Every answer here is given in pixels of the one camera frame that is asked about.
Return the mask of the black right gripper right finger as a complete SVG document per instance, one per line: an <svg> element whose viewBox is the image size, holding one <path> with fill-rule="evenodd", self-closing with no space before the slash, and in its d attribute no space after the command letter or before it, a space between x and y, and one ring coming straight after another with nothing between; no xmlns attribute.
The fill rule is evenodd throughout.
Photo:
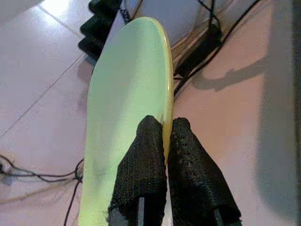
<svg viewBox="0 0 301 226"><path fill-rule="evenodd" d="M240 226L227 182L186 118L173 121L167 161L175 226Z"/></svg>

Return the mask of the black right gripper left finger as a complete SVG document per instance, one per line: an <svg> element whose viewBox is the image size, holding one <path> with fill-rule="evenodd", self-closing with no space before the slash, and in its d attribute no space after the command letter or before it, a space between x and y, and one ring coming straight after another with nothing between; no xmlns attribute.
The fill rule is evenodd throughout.
<svg viewBox="0 0 301 226"><path fill-rule="evenodd" d="M108 207L110 226L162 224L167 192L163 152L162 125L147 115L118 165Z"/></svg>

